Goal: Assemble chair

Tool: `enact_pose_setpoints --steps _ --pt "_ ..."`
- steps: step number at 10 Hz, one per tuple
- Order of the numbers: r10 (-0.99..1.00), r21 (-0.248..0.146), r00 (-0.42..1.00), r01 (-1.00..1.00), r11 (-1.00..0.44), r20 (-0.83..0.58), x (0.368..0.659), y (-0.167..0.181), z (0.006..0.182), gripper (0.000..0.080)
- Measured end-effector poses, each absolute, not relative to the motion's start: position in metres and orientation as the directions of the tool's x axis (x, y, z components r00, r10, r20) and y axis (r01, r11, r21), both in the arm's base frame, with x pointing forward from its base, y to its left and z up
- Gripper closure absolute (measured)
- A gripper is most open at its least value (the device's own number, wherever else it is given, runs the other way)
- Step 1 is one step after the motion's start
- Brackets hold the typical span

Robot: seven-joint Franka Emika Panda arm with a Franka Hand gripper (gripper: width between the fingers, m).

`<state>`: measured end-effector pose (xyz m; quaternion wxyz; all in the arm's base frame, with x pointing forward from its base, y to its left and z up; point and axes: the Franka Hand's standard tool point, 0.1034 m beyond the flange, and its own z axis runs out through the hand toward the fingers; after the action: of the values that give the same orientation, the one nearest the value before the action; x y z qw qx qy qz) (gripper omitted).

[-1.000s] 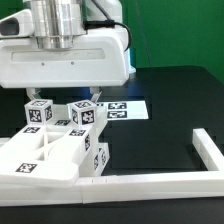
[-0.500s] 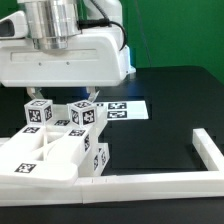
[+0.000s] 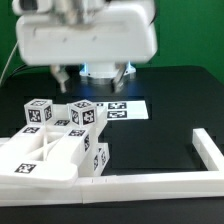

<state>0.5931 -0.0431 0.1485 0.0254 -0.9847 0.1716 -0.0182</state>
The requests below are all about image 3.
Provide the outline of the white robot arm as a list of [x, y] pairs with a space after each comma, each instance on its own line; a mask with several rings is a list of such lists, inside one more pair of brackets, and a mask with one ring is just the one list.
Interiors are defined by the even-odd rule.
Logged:
[[121, 88], [157, 52], [155, 0], [12, 0], [22, 60], [48, 66], [66, 90], [65, 68], [81, 79]]

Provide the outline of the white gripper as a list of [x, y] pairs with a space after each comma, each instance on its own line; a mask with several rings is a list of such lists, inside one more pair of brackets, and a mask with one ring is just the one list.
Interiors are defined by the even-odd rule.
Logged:
[[[157, 51], [154, 0], [12, 0], [12, 9], [22, 60], [51, 65], [62, 93], [69, 75], [60, 65], [142, 63]], [[113, 92], [122, 90], [125, 72], [121, 64]]]

